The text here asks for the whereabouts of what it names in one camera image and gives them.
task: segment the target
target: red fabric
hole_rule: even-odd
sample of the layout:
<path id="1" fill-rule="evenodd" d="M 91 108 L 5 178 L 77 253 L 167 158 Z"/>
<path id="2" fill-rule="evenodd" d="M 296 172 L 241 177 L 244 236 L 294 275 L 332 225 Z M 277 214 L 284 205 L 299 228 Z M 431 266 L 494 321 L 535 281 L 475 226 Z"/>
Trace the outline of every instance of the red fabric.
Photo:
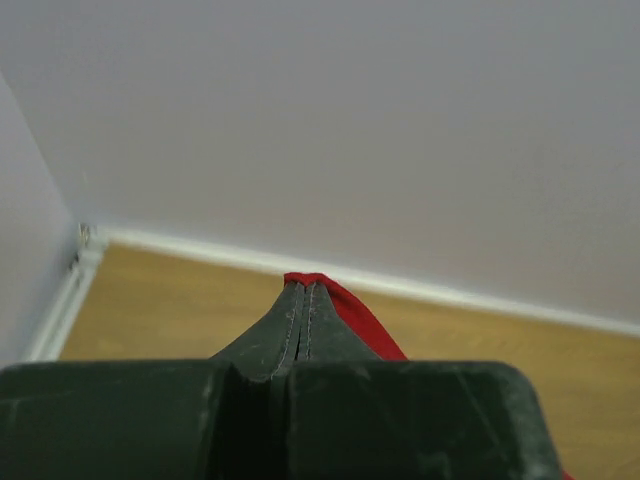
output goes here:
<path id="1" fill-rule="evenodd" d="M 333 306 L 364 343 L 376 352 L 384 360 L 406 360 L 407 357 L 398 344 L 387 333 L 371 310 L 362 303 L 358 297 L 352 294 L 337 282 L 322 273 L 287 273 L 284 283 L 298 282 L 308 287 L 312 283 L 321 283 L 327 287 Z M 563 473 L 563 480 L 574 480 L 568 473 Z"/>

